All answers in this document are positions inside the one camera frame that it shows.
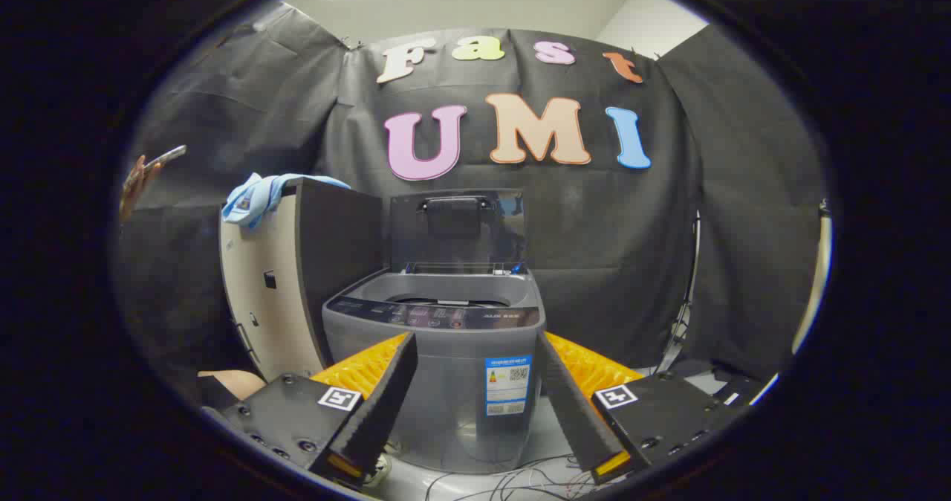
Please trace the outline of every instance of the person's hand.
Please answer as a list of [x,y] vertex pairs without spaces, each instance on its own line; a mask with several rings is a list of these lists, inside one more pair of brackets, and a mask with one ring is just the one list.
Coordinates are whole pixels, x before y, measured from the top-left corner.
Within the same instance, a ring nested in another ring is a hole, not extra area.
[[122,185],[122,200],[119,202],[119,217],[123,222],[129,220],[129,217],[132,216],[135,203],[139,201],[139,197],[142,196],[146,185],[159,175],[160,169],[162,169],[162,163],[157,163],[155,167],[146,174],[145,155],[140,156],[139,160],[135,162],[135,166],[132,167],[129,176],[126,176],[126,182]]

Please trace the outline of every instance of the blue cloth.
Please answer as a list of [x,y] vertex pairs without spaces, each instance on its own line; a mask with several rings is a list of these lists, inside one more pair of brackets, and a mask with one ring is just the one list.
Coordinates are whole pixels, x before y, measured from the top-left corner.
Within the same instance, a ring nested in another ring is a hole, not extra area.
[[350,189],[346,183],[327,176],[279,175],[262,178],[255,172],[240,187],[228,194],[227,203],[221,210],[221,218],[224,222],[253,229],[258,226],[265,213],[278,209],[281,203],[281,189],[285,188],[285,183],[299,177]]

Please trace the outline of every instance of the pink letter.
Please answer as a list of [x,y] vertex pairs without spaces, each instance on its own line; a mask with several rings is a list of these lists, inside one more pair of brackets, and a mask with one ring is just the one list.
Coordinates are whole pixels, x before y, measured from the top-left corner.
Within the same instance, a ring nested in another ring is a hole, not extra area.
[[536,59],[547,64],[573,64],[574,55],[561,42],[536,42]]
[[404,112],[383,123],[390,131],[390,169],[408,181],[435,179],[449,172],[459,160],[459,119],[466,114],[462,105],[445,105],[432,112],[439,121],[439,152],[432,159],[417,159],[413,135],[422,119],[417,112]]

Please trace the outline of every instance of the orange letter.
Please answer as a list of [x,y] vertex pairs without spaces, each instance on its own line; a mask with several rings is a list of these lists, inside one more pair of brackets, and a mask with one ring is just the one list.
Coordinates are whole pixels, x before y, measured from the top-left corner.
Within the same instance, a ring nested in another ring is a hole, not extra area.
[[581,104],[577,101],[551,98],[541,118],[517,94],[489,94],[485,101],[496,108],[499,137],[496,149],[489,154],[496,163],[521,163],[525,160],[525,151],[519,148],[519,135],[536,161],[545,158],[551,136],[554,136],[551,158],[558,163],[584,165],[591,162],[578,128]]
[[635,74],[633,71],[631,71],[631,68],[634,68],[634,63],[624,58],[624,55],[616,54],[616,53],[603,54],[603,55],[605,57],[608,57],[608,59],[611,60],[611,64],[614,65],[614,71],[618,72],[618,74],[621,74],[621,77],[624,77],[628,81],[633,81],[634,83],[644,82],[644,78],[640,77],[640,75]]

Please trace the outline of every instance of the washing machine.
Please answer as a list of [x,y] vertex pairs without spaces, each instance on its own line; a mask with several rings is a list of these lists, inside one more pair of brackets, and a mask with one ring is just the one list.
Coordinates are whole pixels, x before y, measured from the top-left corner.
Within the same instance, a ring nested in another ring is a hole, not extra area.
[[391,435],[397,458],[453,473],[519,463],[545,328],[526,224],[521,190],[392,197],[389,268],[323,305],[333,358],[407,329],[417,336],[417,372]]

